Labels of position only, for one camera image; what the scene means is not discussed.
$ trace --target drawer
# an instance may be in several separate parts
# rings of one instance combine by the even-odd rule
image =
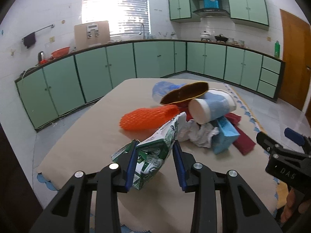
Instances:
[[[261,80],[259,81],[258,89],[257,89],[258,92],[273,98],[275,90],[276,90],[276,87],[274,87],[274,86],[272,86],[272,85],[270,85],[264,81],[261,81]]]
[[[277,86],[277,82],[279,80],[279,75],[274,73],[274,72],[271,72],[269,70],[262,68],[260,80],[268,82],[269,84],[272,84],[273,86]]]
[[[279,74],[281,62],[264,56],[262,60],[262,67]]]

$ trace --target blue box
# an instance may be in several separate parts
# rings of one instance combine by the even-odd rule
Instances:
[[[219,129],[219,134],[212,137],[214,154],[228,150],[229,146],[240,136],[235,127],[225,117],[217,118],[211,124]]]
[[[203,0],[204,8],[219,8],[218,0]]]

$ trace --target window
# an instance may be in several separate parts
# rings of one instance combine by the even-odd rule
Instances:
[[[110,35],[150,33],[148,0],[83,0],[82,23],[109,21]]]

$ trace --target silver screw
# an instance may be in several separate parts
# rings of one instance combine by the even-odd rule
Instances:
[[[110,169],[117,169],[119,167],[119,165],[117,163],[112,163],[109,165]]]
[[[76,177],[76,178],[81,178],[83,175],[84,175],[84,173],[83,173],[82,171],[77,171],[77,172],[75,173],[75,177]]]
[[[201,169],[201,168],[203,167],[203,165],[202,165],[201,163],[194,163],[194,164],[193,164],[193,167],[194,167],[195,169]]]
[[[236,177],[238,175],[238,173],[235,170],[231,170],[231,171],[229,171],[229,175],[231,177]]]

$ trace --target gray floor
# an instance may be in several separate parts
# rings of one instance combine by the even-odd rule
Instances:
[[[172,78],[215,81],[188,73],[175,75]],[[297,146],[295,143],[284,136],[284,129],[287,127],[292,128],[293,130],[304,134],[305,136],[311,136],[311,128],[301,111],[284,102],[283,100],[279,99],[277,103],[273,103],[243,89],[234,86],[231,87],[246,102],[248,107],[251,109],[269,136],[277,140],[284,146],[284,148],[303,152],[301,147]],[[49,204],[57,192],[47,189],[44,183],[38,182],[36,168],[39,166],[41,161],[48,154],[49,150],[54,146],[57,140],[60,139],[60,137],[89,108],[90,106],[75,112],[74,114],[59,120],[58,122],[52,124],[37,134],[33,160],[33,187],[35,194],[37,195],[44,208],[47,206],[47,204]]]

